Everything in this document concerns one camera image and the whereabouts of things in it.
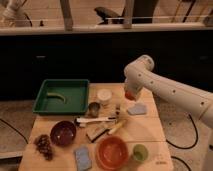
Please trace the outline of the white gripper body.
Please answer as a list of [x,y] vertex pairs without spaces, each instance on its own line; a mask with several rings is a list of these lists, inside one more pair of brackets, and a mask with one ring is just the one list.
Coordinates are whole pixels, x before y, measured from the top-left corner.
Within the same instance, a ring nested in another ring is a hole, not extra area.
[[136,99],[140,97],[142,90],[142,85],[136,84],[129,79],[126,79],[124,82],[124,91],[130,92]]

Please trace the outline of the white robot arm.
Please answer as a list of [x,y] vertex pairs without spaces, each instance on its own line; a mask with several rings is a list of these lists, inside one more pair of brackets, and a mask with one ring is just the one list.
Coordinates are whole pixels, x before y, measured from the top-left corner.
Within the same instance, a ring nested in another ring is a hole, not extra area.
[[137,101],[142,88],[146,88],[213,129],[213,93],[154,74],[153,68],[154,61],[148,55],[140,56],[125,67],[125,97]]

